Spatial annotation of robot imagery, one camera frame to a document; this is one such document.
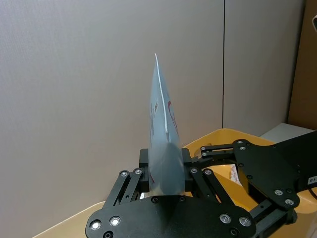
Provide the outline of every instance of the black metal bracket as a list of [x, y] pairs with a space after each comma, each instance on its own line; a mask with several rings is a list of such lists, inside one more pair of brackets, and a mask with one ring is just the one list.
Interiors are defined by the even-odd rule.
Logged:
[[[204, 146], [202, 157], [182, 149], [187, 196], [149, 192], [148, 150], [140, 151], [139, 168], [121, 171], [103, 208], [89, 218], [88, 238], [266, 238], [296, 222], [297, 192], [317, 186], [313, 132], [273, 146], [247, 140]], [[250, 212], [234, 205], [211, 169], [235, 164], [241, 184], [258, 202]]]

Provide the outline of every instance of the light blue bag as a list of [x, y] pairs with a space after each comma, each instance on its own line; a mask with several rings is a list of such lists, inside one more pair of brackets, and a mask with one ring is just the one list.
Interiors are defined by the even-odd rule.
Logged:
[[177, 124], [157, 55], [150, 101], [149, 184], [155, 195], [180, 194], [185, 189]]

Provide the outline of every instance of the cardboard box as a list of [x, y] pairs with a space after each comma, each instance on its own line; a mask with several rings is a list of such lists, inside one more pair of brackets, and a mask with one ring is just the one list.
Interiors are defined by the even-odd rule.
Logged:
[[317, 129], [317, 1], [307, 0], [288, 123]]

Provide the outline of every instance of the gray wall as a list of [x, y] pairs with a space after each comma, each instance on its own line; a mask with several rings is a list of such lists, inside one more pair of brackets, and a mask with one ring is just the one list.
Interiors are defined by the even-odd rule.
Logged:
[[226, 0], [224, 127], [261, 135], [285, 122], [304, 0]]
[[154, 53], [182, 144], [221, 127], [223, 8], [0, 2], [1, 237], [29, 238], [104, 200], [118, 172], [138, 166]]

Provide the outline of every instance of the yellow plastic container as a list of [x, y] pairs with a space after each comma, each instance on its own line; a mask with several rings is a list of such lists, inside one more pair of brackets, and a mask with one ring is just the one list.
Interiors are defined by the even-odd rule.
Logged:
[[[190, 150], [191, 156], [200, 150], [204, 145], [229, 144], [237, 139], [247, 139], [257, 145], [272, 145], [273, 142], [245, 134], [231, 129], [219, 129], [202, 138], [188, 144], [186, 148]], [[257, 204], [251, 199], [243, 187], [230, 180], [230, 165], [212, 166], [218, 180], [225, 188], [229, 196], [237, 206], [250, 211]], [[300, 206], [295, 210], [298, 220], [295, 224], [283, 226], [271, 238], [317, 238], [317, 201], [304, 191], [298, 194], [301, 200]], [[40, 233], [34, 238], [86, 238], [85, 226], [90, 215], [101, 209], [104, 202], [95, 204], [84, 211], [68, 218], [67, 220]]]

